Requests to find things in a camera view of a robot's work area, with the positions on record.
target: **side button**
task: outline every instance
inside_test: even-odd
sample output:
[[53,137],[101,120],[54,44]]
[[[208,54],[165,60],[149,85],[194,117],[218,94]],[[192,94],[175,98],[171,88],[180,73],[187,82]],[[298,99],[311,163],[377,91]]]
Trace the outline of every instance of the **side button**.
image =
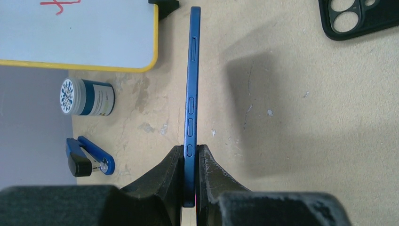
[[195,52],[197,50],[197,38],[191,38],[191,61],[195,61]]
[[187,156],[191,157],[192,156],[192,145],[187,146]]
[[193,120],[192,120],[192,119],[189,119],[189,120],[188,120],[188,131],[187,131],[187,135],[188,135],[189,137],[192,136],[192,130],[193,130],[193,129],[194,129]]
[[188,99],[188,113],[193,114],[194,113],[194,98],[190,97]]

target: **label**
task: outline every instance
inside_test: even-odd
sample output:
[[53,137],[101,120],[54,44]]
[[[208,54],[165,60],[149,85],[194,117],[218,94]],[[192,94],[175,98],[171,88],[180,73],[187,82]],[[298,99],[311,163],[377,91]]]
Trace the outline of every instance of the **label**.
[[89,115],[109,115],[113,107],[114,99],[112,87],[93,85],[93,88],[94,105]]
[[72,81],[66,79],[61,86],[60,92],[60,104],[64,113],[68,113],[71,110],[74,96]]

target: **white board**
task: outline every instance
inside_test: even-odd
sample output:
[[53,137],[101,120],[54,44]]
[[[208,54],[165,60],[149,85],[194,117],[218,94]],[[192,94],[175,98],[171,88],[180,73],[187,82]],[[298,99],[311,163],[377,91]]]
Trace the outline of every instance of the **white board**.
[[0,0],[2,61],[143,69],[156,61],[157,33],[158,7],[146,0]]

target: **black clamp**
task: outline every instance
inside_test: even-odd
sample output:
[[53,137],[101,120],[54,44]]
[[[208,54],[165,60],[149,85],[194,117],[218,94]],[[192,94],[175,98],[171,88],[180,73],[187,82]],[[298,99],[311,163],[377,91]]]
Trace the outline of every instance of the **black clamp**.
[[[134,182],[114,186],[13,187],[0,192],[0,225],[180,226],[183,146]],[[196,212],[199,226],[340,225],[351,222],[325,193],[251,192],[197,146]]]
[[176,0],[148,0],[150,4],[158,5],[158,19],[162,20],[180,7],[179,1]]

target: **blue smartphone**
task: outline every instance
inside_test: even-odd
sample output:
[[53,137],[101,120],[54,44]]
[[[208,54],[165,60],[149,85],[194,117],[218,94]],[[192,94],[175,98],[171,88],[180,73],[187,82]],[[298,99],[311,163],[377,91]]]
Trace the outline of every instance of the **blue smartphone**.
[[183,207],[195,206],[195,149],[197,147],[198,65],[201,8],[191,7],[184,123]]

